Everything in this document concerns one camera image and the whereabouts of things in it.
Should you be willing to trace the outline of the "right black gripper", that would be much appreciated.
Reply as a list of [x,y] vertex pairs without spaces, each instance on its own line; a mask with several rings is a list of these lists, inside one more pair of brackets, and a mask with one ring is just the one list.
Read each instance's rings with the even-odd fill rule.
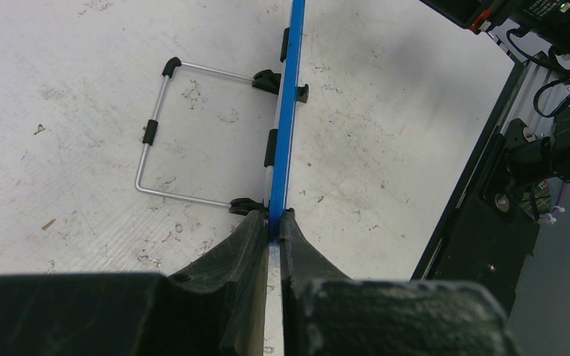
[[438,14],[473,33],[500,26],[523,0],[421,0]]

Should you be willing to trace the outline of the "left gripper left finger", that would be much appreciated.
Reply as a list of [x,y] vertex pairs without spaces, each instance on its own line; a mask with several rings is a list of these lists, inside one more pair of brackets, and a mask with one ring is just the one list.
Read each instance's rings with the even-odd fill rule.
[[169,276],[0,275],[0,355],[261,355],[266,259],[252,211]]

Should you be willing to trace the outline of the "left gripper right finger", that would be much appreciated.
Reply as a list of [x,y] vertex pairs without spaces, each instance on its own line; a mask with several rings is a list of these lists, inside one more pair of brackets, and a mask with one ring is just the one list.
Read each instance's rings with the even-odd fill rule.
[[279,223],[286,355],[517,355],[502,307],[476,283],[354,280]]

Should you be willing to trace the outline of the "blue framed whiteboard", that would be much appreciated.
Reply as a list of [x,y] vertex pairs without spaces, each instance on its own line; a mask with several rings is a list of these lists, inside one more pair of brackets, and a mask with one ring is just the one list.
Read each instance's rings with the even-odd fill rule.
[[275,128],[275,164],[271,174],[269,195],[269,225],[265,324],[261,355],[284,355],[284,307],[279,226],[288,209],[289,171],[298,97],[298,74],[304,35],[304,0],[291,3],[289,38],[283,61],[280,93],[278,94]]

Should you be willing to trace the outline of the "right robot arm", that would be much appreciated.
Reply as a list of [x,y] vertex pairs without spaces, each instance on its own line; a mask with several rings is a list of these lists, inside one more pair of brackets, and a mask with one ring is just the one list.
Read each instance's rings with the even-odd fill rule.
[[570,94],[550,113],[540,110],[540,97],[570,81],[570,1],[426,1],[428,7],[474,34],[486,33],[511,20],[506,32],[509,47],[527,61],[560,74],[534,95],[533,107],[552,119],[551,136],[518,142],[509,148],[484,145],[489,159],[477,168],[467,191],[515,193],[543,179],[557,177],[570,183]]

